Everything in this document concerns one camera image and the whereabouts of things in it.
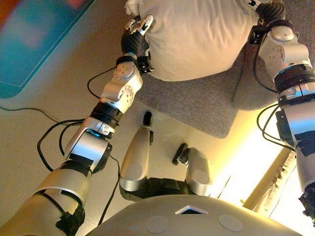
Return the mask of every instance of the gray mat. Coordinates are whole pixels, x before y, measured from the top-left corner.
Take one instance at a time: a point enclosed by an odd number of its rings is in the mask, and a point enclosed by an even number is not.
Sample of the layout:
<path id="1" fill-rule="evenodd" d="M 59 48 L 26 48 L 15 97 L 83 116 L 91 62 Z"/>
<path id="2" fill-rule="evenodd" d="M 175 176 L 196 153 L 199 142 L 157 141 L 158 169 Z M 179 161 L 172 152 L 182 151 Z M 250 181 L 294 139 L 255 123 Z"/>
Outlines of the gray mat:
<path id="1" fill-rule="evenodd" d="M 299 42 L 309 48 L 310 59 L 314 63 L 315 1 L 283 1 L 287 18 L 294 23 L 295 31 L 300 32 Z M 224 138 L 238 109 L 257 110 L 277 100 L 274 93 L 263 89 L 253 78 L 252 63 L 256 50 L 257 45 L 246 45 L 231 69 L 202 79 L 164 82 L 144 75 L 144 85 L 136 99 L 205 133 Z M 275 88 L 260 58 L 257 74 L 265 85 Z"/>
<path id="2" fill-rule="evenodd" d="M 231 102 L 243 58 L 241 53 L 230 70 L 202 79 L 164 82 L 143 75 L 143 87 L 136 100 L 205 133 L 224 138 L 238 111 Z"/>

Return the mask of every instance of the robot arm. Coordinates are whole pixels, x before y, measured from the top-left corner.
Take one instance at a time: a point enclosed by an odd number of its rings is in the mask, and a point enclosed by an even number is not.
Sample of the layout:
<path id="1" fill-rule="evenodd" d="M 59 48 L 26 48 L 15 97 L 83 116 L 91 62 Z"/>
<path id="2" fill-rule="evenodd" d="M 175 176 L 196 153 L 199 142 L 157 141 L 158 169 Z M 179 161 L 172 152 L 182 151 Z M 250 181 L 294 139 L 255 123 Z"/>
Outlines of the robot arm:
<path id="1" fill-rule="evenodd" d="M 315 224 L 315 74 L 309 51 L 298 43 L 292 23 L 283 20 L 282 4 L 256 0 L 249 4 L 261 22 L 253 27 L 250 42 L 260 43 L 259 56 L 275 82 L 281 108 L 276 113 L 278 131 L 283 141 L 295 147 L 303 213 Z"/>
<path id="2" fill-rule="evenodd" d="M 122 39 L 123 56 L 117 60 L 113 79 L 91 115 L 65 150 L 66 161 L 52 171 L 16 214 L 0 228 L 0 235 L 73 236 L 83 224 L 92 174 L 101 171 L 112 150 L 107 141 L 142 86 L 137 54 L 153 21 L 147 16 L 140 25 L 131 20 Z"/>

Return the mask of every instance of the black cable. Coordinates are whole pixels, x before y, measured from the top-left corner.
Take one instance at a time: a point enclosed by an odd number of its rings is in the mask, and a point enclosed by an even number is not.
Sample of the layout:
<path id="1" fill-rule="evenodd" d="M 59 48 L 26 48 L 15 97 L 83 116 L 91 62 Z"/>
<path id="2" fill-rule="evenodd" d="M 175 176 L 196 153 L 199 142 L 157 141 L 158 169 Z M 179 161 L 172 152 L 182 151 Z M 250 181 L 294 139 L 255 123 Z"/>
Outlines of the black cable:
<path id="1" fill-rule="evenodd" d="M 254 62 L 253 62 L 253 67 L 252 67 L 252 72 L 254 74 L 254 78 L 255 80 L 260 84 L 260 86 L 262 86 L 264 89 L 270 91 L 270 92 L 274 92 L 274 93 L 278 93 L 277 91 L 265 86 L 258 78 L 257 76 L 257 58 L 258 58 L 258 53 L 259 53 L 259 50 L 260 50 L 260 47 L 261 47 L 261 43 L 259 44 L 259 47 L 257 48 L 257 51 L 256 51 L 256 54 L 255 54 L 255 58 L 254 58 Z"/>
<path id="2" fill-rule="evenodd" d="M 260 124 L 259 124 L 260 116 L 261 116 L 265 111 L 267 111 L 268 109 L 270 109 L 270 108 L 272 108 L 272 107 L 275 107 L 275 106 L 277 106 L 277 105 L 278 105 L 278 104 L 273 104 L 273 105 L 271 105 L 271 106 L 269 106 L 269 107 L 266 107 L 264 110 L 262 110 L 262 111 L 258 114 L 257 119 L 256 119 L 256 124 L 257 124 L 258 128 L 259 128 L 261 131 L 263 131 L 263 130 L 262 130 Z M 281 141 L 281 139 L 278 139 L 278 138 L 276 138 L 276 137 L 274 137 L 274 136 L 271 136 L 270 134 L 267 134 L 266 132 L 265 132 L 265 135 L 267 135 L 267 136 L 269 136 L 270 138 L 273 138 L 273 139 L 275 139 L 275 140 Z"/>
<path id="3" fill-rule="evenodd" d="M 227 181 L 226 181 L 226 183 L 225 183 L 225 185 L 224 185 L 223 189 L 221 190 L 220 194 L 219 194 L 219 195 L 218 195 L 218 197 L 217 197 L 218 199 L 221 197 L 221 194 L 222 194 L 222 193 L 223 193 L 223 191 L 225 190 L 225 188 L 226 188 L 226 186 L 227 186 L 228 182 L 230 181 L 231 177 L 232 177 L 232 176 L 230 176 L 230 177 L 227 179 Z"/>
<path id="4" fill-rule="evenodd" d="M 274 144 L 280 145 L 280 146 L 282 146 L 282 147 L 284 147 L 284 148 L 287 148 L 287 149 L 289 149 L 289 150 L 291 150 L 291 151 L 295 151 L 295 149 L 293 149 L 293 148 L 291 148 L 291 147 L 289 147 L 289 146 L 287 146 L 287 145 L 283 145 L 283 144 L 280 144 L 280 143 L 275 142 L 275 141 L 273 141 L 273 140 L 270 140 L 270 139 L 266 138 L 266 136 L 265 136 L 265 134 L 266 134 L 266 133 L 265 133 L 266 127 L 267 127 L 267 125 L 268 125 L 268 123 L 269 123 L 271 117 L 274 115 L 274 113 L 277 111 L 278 108 L 279 108 L 279 105 L 277 104 L 276 108 L 272 111 L 272 113 L 271 113 L 270 116 L 268 117 L 268 119 L 267 119 L 267 121 L 266 121 L 266 124 L 265 124 L 264 128 L 262 129 L 262 137 L 263 137 L 265 140 L 268 140 L 268 141 L 270 141 L 270 142 L 272 142 L 272 143 L 274 143 Z"/>
<path id="5" fill-rule="evenodd" d="M 25 108 L 9 109 L 9 108 L 5 108 L 5 107 L 0 106 L 0 109 L 5 110 L 5 111 L 10 111 L 10 112 L 21 111 L 21 110 L 34 110 L 34 111 L 42 112 L 47 118 L 49 118 L 53 122 L 58 123 L 57 120 L 51 118 L 49 115 L 47 115 L 45 112 L 43 112 L 41 109 L 38 109 L 38 108 L 25 107 Z"/>
<path id="6" fill-rule="evenodd" d="M 58 210 L 62 213 L 62 215 L 65 215 L 65 211 L 64 209 L 61 207 L 61 205 L 59 205 L 59 203 L 56 202 L 55 199 L 53 199 L 52 197 L 50 197 L 48 194 L 44 193 L 44 192 L 39 192 L 36 195 L 40 195 L 45 197 L 46 199 L 48 199 L 52 204 L 55 205 L 55 207 L 58 208 Z"/>
<path id="7" fill-rule="evenodd" d="M 79 121 L 84 121 L 84 119 L 68 119 L 68 120 L 64 120 L 64 121 L 60 121 L 60 122 L 57 122 L 56 124 L 54 124 L 53 126 L 51 126 L 46 132 L 45 134 L 40 138 L 40 140 L 38 141 L 37 143 L 37 151 L 38 151 L 38 154 L 40 156 L 40 159 L 42 160 L 42 162 L 44 163 L 44 165 L 46 166 L 46 168 L 49 170 L 49 171 L 53 171 L 53 169 L 49 166 L 49 164 L 47 163 L 43 153 L 41 152 L 41 148 L 40 148 L 40 145 L 42 143 L 42 141 L 46 138 L 46 136 L 55 128 L 57 127 L 58 125 L 61 125 L 61 124 L 64 124 L 64 123 L 69 123 L 69 122 L 79 122 Z"/>
<path id="8" fill-rule="evenodd" d="M 107 202 L 107 204 L 106 204 L 106 207 L 104 208 L 104 211 L 103 211 L 103 213 L 102 213 L 102 216 L 100 217 L 100 220 L 99 220 L 99 222 L 98 222 L 98 225 L 100 225 L 100 224 L 103 222 L 103 219 L 104 219 L 104 216 L 105 216 L 105 214 L 106 214 L 106 212 L 107 212 L 107 210 L 108 210 L 108 207 L 109 207 L 110 203 L 112 202 L 112 200 L 113 200 L 113 198 L 114 198 L 115 191 L 116 191 L 116 188 L 117 188 L 117 186 L 118 186 L 119 178 L 120 178 L 120 174 L 119 174 L 119 173 L 120 173 L 119 161 L 118 161 L 117 159 L 115 159 L 114 157 L 112 157 L 112 155 L 110 155 L 110 157 L 111 157 L 113 160 L 115 160 L 115 161 L 117 162 L 117 166 L 118 166 L 118 179 L 117 179 L 116 185 L 115 185 L 115 187 L 114 187 L 114 189 L 113 189 L 112 195 L 110 196 L 110 198 L 109 198 L 109 200 L 108 200 L 108 202 Z"/>
<path id="9" fill-rule="evenodd" d="M 64 155 L 64 150 L 63 150 L 63 134 L 65 133 L 65 131 L 71 127 L 71 126 L 74 126 L 74 125 L 78 125 L 78 124 L 82 124 L 83 122 L 82 121 L 79 121 L 79 122 L 74 122 L 74 123 L 71 123 L 71 124 L 68 124 L 65 128 L 63 128 L 60 136 L 59 136 L 59 149 L 60 149 L 60 152 L 62 155 Z"/>
<path id="10" fill-rule="evenodd" d="M 99 96 L 97 96 L 95 93 L 93 93 L 93 92 L 91 91 L 91 89 L 90 89 L 90 82 L 91 82 L 93 79 L 95 79 L 96 77 L 98 77 L 98 76 L 100 76 L 100 75 L 102 75 L 102 74 L 105 74 L 105 73 L 107 73 L 107 72 L 109 72 L 109 71 L 111 71 L 111 70 L 113 70 L 113 69 L 115 69 L 115 68 L 116 68 L 116 67 L 110 68 L 110 69 L 108 69 L 108 70 L 106 70 L 106 71 L 104 71 L 104 72 L 102 72 L 102 73 L 99 73 L 98 75 L 95 75 L 93 78 L 89 79 L 89 81 L 88 81 L 88 83 L 87 83 L 88 91 L 89 91 L 94 97 L 97 97 L 98 99 L 100 99 Z"/>

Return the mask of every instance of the floor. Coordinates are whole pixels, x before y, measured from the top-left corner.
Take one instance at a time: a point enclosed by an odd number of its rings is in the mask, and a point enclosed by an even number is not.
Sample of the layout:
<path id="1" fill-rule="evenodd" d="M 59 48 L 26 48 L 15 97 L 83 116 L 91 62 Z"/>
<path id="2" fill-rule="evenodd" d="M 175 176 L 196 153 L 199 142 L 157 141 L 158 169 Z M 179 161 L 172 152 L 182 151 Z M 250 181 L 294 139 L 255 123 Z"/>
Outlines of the floor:
<path id="1" fill-rule="evenodd" d="M 85 15 L 88 20 L 78 22 L 24 91 L 14 98 L 0 100 L 2 106 L 42 108 L 58 120 L 83 118 L 91 112 L 97 99 L 88 93 L 86 82 L 114 65 L 120 56 L 119 40 L 122 26 L 126 23 L 126 17 L 118 17 L 115 24 L 121 27 L 111 26 L 113 13 L 124 16 L 124 0 L 96 2 L 99 5 L 92 6 Z M 104 9 L 104 14 L 95 17 L 100 7 Z M 92 90 L 100 94 L 111 75 L 109 73 L 96 79 Z M 151 109 L 134 102 L 111 140 L 112 155 L 120 163 L 146 110 Z M 212 196 L 219 195 L 231 176 L 221 198 L 239 206 L 281 150 L 261 137 L 255 125 L 259 111 L 240 111 L 225 139 L 211 137 L 158 111 L 151 111 L 155 141 L 150 147 L 149 177 L 184 180 L 185 167 L 172 165 L 171 159 L 178 146 L 186 142 L 190 147 L 204 152 L 211 161 L 214 176 Z M 48 170 L 39 159 L 36 143 L 53 123 L 35 111 L 0 111 L 0 124 L 0 212 L 5 212 L 0 215 L 2 225 L 47 176 Z M 274 120 L 271 121 L 270 130 L 276 133 Z M 43 153 L 53 168 L 63 162 L 58 148 L 60 131 L 61 128 L 52 132 L 43 143 Z M 75 128 L 71 128 L 66 133 L 64 146 L 74 132 Z M 86 220 L 78 236 L 85 235 L 97 225 L 116 178 L 117 166 L 112 160 L 107 162 L 101 173 L 93 176 L 85 206 Z M 117 190 L 104 220 L 131 203 L 124 200 Z M 290 212 L 290 209 L 286 209 L 285 213 L 292 216 L 301 214 Z"/>

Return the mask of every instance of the cushion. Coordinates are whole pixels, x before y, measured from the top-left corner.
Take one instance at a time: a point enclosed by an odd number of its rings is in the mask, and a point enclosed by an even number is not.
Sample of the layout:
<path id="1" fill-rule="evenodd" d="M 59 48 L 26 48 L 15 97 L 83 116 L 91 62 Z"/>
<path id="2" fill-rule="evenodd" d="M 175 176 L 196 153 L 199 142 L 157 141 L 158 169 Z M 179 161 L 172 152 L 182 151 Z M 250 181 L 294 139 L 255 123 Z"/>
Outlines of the cushion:
<path id="1" fill-rule="evenodd" d="M 228 70 L 256 14 L 247 0 L 129 0 L 127 13 L 154 23 L 146 34 L 154 77 L 184 81 Z"/>

